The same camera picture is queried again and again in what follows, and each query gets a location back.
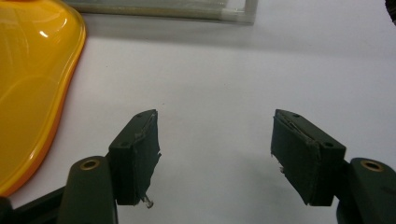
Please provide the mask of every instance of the screw hole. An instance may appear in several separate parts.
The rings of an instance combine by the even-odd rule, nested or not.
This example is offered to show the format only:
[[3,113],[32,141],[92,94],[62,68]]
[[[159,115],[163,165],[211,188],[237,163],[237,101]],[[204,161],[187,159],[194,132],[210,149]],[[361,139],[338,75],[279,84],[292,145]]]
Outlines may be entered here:
[[79,166],[79,168],[80,168],[81,170],[88,171],[88,170],[92,170],[92,169],[98,167],[98,166],[99,166],[99,163],[100,163],[99,160],[88,160],[88,161],[84,161],[84,162]]
[[324,145],[325,145],[326,147],[333,147],[333,146],[334,146],[332,143],[329,143],[329,142],[325,142]]
[[371,171],[374,172],[383,172],[384,167],[382,167],[381,164],[375,162],[375,161],[361,161],[361,165]]

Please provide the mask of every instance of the clear plastic box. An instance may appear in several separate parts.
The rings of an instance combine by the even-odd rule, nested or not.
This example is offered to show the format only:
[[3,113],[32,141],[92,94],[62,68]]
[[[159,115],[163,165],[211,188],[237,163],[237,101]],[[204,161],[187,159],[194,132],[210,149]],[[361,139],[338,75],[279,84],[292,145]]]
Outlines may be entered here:
[[64,0],[81,13],[253,24],[258,0]]

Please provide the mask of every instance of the yellow plastic object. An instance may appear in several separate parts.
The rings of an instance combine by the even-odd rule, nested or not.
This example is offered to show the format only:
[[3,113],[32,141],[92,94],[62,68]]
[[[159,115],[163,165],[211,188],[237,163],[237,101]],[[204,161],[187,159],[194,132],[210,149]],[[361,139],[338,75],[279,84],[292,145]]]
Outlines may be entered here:
[[84,41],[83,19],[61,1],[0,0],[1,196],[47,154]]

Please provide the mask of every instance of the white table surface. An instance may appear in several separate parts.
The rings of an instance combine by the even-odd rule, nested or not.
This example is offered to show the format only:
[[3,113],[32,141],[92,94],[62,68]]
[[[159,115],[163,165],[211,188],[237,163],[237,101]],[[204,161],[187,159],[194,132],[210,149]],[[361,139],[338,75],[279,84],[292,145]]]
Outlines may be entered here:
[[163,156],[151,209],[127,223],[336,223],[305,206],[270,144],[275,109],[305,116],[396,169],[396,27],[383,1],[260,1],[253,26],[84,15],[85,49],[59,130],[14,207],[65,184],[80,159],[106,155],[130,118],[159,111]]

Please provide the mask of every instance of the yellow tray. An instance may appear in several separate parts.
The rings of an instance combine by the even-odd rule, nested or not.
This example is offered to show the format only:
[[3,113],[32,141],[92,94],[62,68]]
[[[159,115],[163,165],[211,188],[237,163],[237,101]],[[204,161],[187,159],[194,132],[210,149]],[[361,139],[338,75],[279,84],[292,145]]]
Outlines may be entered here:
[[0,0],[0,195],[47,154],[85,41],[81,16],[58,0]]

